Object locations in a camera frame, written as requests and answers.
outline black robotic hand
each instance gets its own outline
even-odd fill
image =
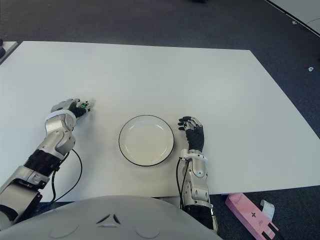
[[[189,142],[189,150],[202,152],[205,144],[204,128],[202,124],[193,116],[184,116],[179,119],[179,130],[185,131]]]

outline black object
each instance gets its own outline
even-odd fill
[[[6,54],[6,50],[0,46],[0,58],[2,58]]]
[[[2,58],[6,54],[6,50],[2,47],[4,45],[4,41],[0,38],[0,58]]]
[[[18,216],[18,213],[14,209],[5,205],[0,205],[0,212],[4,213],[10,221],[15,220]]]
[[[184,116],[183,118],[179,119],[179,126],[186,125],[186,122],[191,120],[190,116]],[[204,127],[196,125],[194,129],[188,129],[185,131],[186,138],[189,142],[189,150],[198,150],[202,152],[205,144],[205,135],[204,135]]]
[[[76,118],[81,117],[82,115],[84,115],[87,112],[87,110],[85,108],[77,107],[76,102],[73,102],[70,104],[69,110],[71,112],[73,112],[73,114],[75,115]]]
[[[200,205],[188,205],[183,210],[194,219],[196,219],[199,223],[206,226],[208,229],[214,229],[211,209],[209,207]]]
[[[60,158],[37,149],[29,157],[24,166],[49,177],[53,171],[59,170],[60,161]]]

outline small white object on floor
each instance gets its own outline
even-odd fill
[[[272,218],[275,214],[275,206],[266,200],[261,200],[260,205],[263,207],[262,212],[272,222]]]

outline gray carpet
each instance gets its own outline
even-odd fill
[[[0,12],[5,41],[251,50],[320,136],[320,38],[263,0],[1,0]],[[287,240],[320,239],[319,186],[247,196],[275,205]],[[221,237],[253,239],[222,196],[211,200]]]

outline pink box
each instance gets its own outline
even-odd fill
[[[243,193],[230,194],[225,204],[256,240],[272,240],[279,230]]]

